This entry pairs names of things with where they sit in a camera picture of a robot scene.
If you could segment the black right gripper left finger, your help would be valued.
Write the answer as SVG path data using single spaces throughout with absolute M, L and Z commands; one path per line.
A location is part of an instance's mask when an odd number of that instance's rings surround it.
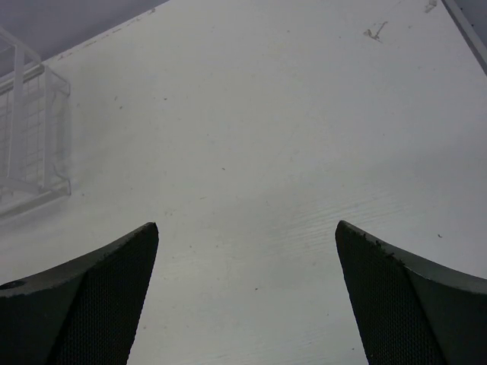
M 56 267 L 1 285 L 3 364 L 125 364 L 158 250 L 149 222 Z

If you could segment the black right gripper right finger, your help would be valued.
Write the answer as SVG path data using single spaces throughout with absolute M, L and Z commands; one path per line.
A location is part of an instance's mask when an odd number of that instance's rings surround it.
M 486 280 L 340 221 L 336 248 L 370 364 L 484 364 Z

